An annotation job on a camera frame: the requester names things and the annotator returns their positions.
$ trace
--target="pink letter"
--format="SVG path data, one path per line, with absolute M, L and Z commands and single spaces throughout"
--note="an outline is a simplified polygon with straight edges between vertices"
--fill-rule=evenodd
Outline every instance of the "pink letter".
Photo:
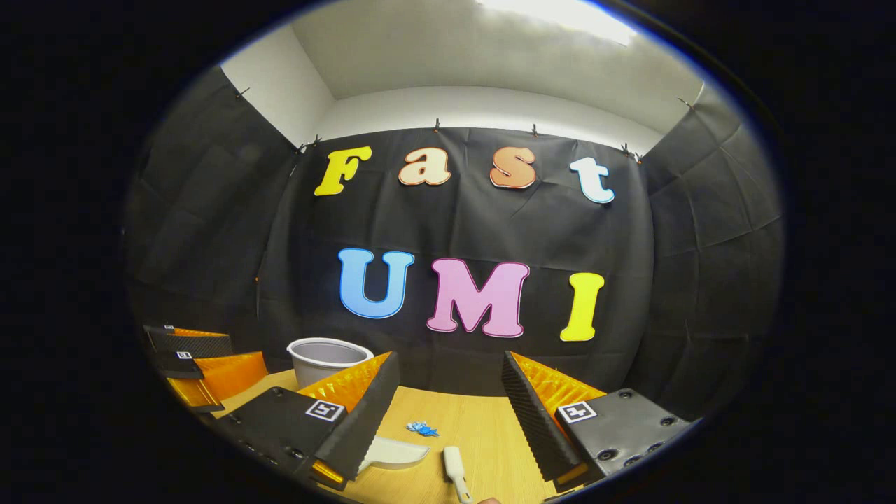
M 456 306 L 463 328 L 472 333 L 491 307 L 488 322 L 482 326 L 483 333 L 496 338 L 522 335 L 520 296 L 522 282 L 529 276 L 528 266 L 520 263 L 495 266 L 482 291 L 476 288 L 467 263 L 460 259 L 436 259 L 433 270 L 439 275 L 439 292 L 435 314 L 427 320 L 427 327 L 443 333 L 457 329 L 452 317 Z

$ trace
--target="orange soft pad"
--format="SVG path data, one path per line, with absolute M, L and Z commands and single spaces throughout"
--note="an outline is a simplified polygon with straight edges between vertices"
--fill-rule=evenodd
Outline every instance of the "orange soft pad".
M 197 408 L 220 404 L 200 379 L 168 378 L 168 383 L 187 406 Z
M 205 378 L 202 381 L 215 397 L 224 400 L 246 390 L 267 376 L 261 352 L 195 359 Z
M 513 352 L 510 352 L 510 354 L 516 360 L 520 369 L 522 369 L 522 373 L 526 375 L 532 388 L 535 389 L 538 399 L 541 400 L 547 412 L 550 413 L 557 427 L 560 427 L 560 422 L 557 421 L 554 413 L 560 406 L 580 401 L 590 401 L 595 397 L 607 395 L 577 379 L 569 378 L 556 369 L 551 369 L 544 364 L 539 364 L 532 359 L 527 359 Z
M 194 331 L 193 329 L 174 328 L 175 336 L 226 336 L 222 333 L 209 333 L 208 331 Z
M 374 381 L 380 366 L 389 358 L 391 352 L 377 355 L 370 361 L 364 361 L 348 369 L 324 378 L 298 391 L 314 399 L 323 399 L 331 403 L 342 404 L 351 413 L 364 396 L 370 382 Z

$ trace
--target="tabletop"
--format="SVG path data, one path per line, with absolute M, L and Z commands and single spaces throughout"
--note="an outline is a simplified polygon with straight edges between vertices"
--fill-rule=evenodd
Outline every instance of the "tabletop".
M 271 387 L 298 390 L 292 370 L 273 373 L 246 391 L 221 401 L 219 418 Z M 438 437 L 407 430 L 413 421 L 438 429 Z M 461 449 L 467 487 L 474 502 L 494 497 L 503 504 L 542 502 L 557 493 L 544 482 L 507 397 L 455 395 L 398 387 L 377 436 L 430 447 L 418 465 L 390 470 L 368 467 L 342 495 L 360 502 L 395 504 L 458 503 L 454 486 L 444 479 L 442 449 Z M 333 491 L 321 485 L 327 491 Z

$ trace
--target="gray bucket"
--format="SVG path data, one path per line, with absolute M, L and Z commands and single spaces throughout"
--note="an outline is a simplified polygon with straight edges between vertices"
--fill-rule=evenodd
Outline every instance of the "gray bucket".
M 292 356 L 298 388 L 374 358 L 363 346 L 331 338 L 296 340 L 289 344 L 287 351 Z

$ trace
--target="black backdrop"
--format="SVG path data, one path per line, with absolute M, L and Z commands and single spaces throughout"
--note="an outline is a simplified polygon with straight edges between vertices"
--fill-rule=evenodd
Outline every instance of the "black backdrop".
M 342 192 L 315 196 L 327 155 L 361 146 L 370 146 L 373 156 L 343 181 Z M 492 155 L 505 146 L 535 154 L 538 179 L 531 186 L 492 185 Z M 448 152 L 451 177 L 440 186 L 402 185 L 398 172 L 405 155 L 423 147 Z M 589 156 L 609 169 L 605 185 L 616 193 L 610 204 L 586 198 L 569 168 Z M 321 142 L 302 156 L 280 202 L 260 275 L 259 344 L 283 355 L 298 337 L 335 337 L 374 354 L 395 350 L 403 385 L 467 395 L 504 395 L 501 359 L 512 350 L 614 390 L 631 366 L 647 315 L 650 222 L 641 166 L 605 145 L 478 128 L 407 129 Z M 373 320 L 342 306 L 337 254 L 343 248 L 374 253 L 366 276 L 371 300 L 386 292 L 383 253 L 414 255 L 401 311 Z M 527 265 L 523 335 L 495 338 L 484 335 L 481 325 L 469 334 L 461 327 L 453 333 L 428 329 L 438 284 L 430 265 L 442 257 L 463 259 L 479 288 L 499 263 Z M 579 272 L 606 281 L 598 295 L 597 333 L 587 342 L 563 342 L 560 332 L 573 304 L 569 277 Z
M 270 371 L 290 367 L 289 342 L 334 337 L 399 352 L 406 386 L 470 395 L 504 393 L 501 354 L 512 350 L 601 389 L 635 388 L 690 420 L 748 376 L 780 284 L 781 208 L 762 148 L 710 87 L 640 164 L 596 143 L 454 127 L 299 151 L 237 95 L 211 69 L 147 142 L 124 229 L 141 322 L 229 332 L 236 351 L 263 351 Z M 361 146 L 373 156 L 343 191 L 315 196 L 327 155 Z M 490 182 L 492 155 L 505 146 L 535 154 L 531 186 Z M 404 157 L 422 147 L 448 152 L 452 177 L 403 186 Z M 609 204 L 586 198 L 569 169 L 588 156 L 609 169 Z M 385 294 L 383 253 L 415 256 L 398 314 L 374 320 L 342 306 L 337 254 L 349 247 L 375 254 L 372 300 Z M 430 265 L 442 257 L 465 260 L 480 288 L 501 262 L 528 265 L 524 334 L 429 330 Z M 606 279 L 597 331 L 563 342 L 578 272 Z

